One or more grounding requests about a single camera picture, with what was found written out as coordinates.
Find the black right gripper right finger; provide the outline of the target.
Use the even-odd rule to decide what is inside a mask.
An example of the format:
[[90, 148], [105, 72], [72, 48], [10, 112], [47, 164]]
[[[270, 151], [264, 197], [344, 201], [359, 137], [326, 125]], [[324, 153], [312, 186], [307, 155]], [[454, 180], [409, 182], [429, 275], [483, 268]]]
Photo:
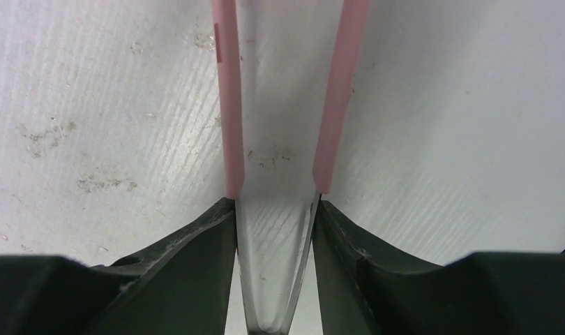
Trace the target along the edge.
[[440, 266], [327, 201], [312, 241], [325, 334], [565, 334], [565, 249], [475, 252]]

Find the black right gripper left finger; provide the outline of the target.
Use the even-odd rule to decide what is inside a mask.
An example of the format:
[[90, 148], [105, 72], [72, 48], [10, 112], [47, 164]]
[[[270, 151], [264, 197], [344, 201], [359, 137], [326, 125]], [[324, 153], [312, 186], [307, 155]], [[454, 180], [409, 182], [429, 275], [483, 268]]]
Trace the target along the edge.
[[0, 334], [223, 334], [235, 251], [223, 198], [111, 265], [0, 255]]

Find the pink-tipped metal tweezers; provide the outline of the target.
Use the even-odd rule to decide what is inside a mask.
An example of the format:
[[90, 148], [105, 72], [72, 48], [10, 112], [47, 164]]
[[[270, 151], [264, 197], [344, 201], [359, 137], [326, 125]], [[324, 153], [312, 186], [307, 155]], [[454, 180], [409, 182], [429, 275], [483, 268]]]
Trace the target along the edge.
[[213, 1], [225, 192], [249, 334], [288, 334], [369, 1]]

